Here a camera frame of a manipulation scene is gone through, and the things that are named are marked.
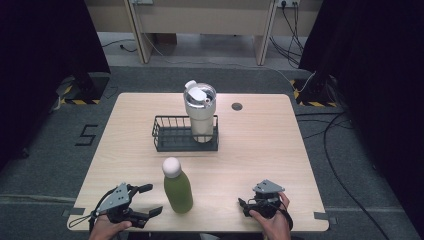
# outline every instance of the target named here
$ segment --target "green bottle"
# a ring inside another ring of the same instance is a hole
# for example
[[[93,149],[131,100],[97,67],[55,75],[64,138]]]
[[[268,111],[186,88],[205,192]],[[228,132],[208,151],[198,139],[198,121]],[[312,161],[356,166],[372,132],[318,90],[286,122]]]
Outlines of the green bottle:
[[[190,181],[182,171],[181,164],[174,157],[167,158],[162,165],[165,174],[164,187],[172,209],[176,213],[186,213],[193,207]]]

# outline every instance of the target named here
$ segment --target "wooden tabletop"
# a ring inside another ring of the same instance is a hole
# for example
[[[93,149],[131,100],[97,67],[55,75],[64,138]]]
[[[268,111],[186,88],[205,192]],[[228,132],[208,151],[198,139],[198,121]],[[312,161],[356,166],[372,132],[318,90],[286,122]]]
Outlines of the wooden tabletop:
[[[243,109],[235,111],[233,103]],[[121,182],[153,190],[137,194],[130,207],[163,212],[146,227],[131,231],[259,232],[246,218],[237,199],[252,198],[252,188],[264,179],[283,186],[290,199],[293,231],[325,231],[328,221],[291,102],[282,94],[218,94],[219,150],[216,152],[157,152],[152,128],[156,115],[186,115],[183,94],[123,93],[119,96],[75,203],[84,215]],[[194,205],[177,214],[163,187],[162,163],[177,157],[190,179]],[[71,215],[68,221],[78,217]],[[81,223],[71,230],[88,230]]]

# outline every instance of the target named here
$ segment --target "basket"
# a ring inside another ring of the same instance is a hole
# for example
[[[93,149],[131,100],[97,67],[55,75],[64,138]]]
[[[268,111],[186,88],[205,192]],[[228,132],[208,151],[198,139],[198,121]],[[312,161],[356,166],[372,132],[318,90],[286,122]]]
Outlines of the basket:
[[[152,136],[158,152],[218,151],[218,116],[213,116],[212,135],[193,135],[189,116],[156,116]]]

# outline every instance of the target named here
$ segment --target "white tumbler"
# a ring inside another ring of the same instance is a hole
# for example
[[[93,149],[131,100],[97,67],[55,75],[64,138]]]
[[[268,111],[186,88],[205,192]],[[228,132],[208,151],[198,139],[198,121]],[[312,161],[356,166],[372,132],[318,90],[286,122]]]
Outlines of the white tumbler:
[[[216,110],[216,91],[205,83],[191,80],[185,85],[184,102],[190,117],[194,140],[208,142],[213,135],[213,116]]]

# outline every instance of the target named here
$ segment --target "person's left hand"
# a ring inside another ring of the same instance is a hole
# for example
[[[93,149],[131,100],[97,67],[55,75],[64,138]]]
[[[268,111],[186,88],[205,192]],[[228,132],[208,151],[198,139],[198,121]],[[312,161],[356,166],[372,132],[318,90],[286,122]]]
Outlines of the person's left hand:
[[[109,240],[112,239],[118,232],[131,227],[130,221],[120,223],[111,223],[106,215],[101,215],[97,218],[93,230],[90,234],[90,240]]]

